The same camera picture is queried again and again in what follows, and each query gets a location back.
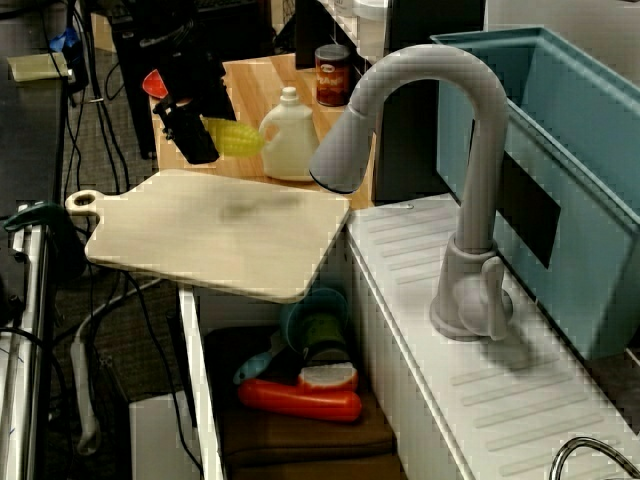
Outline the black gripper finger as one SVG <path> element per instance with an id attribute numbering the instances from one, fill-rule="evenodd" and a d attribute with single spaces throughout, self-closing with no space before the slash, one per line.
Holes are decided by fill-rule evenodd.
<path id="1" fill-rule="evenodd" d="M 179 117 L 172 133 L 173 142 L 189 164 L 202 165 L 218 160 L 220 154 L 198 116 Z"/>
<path id="2" fill-rule="evenodd" d="M 235 120 L 236 115 L 226 91 L 216 91 L 206 97 L 206 117 Z"/>

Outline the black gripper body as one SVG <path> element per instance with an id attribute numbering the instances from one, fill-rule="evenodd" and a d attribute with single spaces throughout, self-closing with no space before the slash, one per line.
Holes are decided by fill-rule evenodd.
<path id="1" fill-rule="evenodd" d="M 227 92 L 226 70 L 218 58 L 160 58 L 155 67 L 167 93 L 153 111 L 165 125 L 174 126 L 187 115 L 206 117 L 207 95 Z"/>

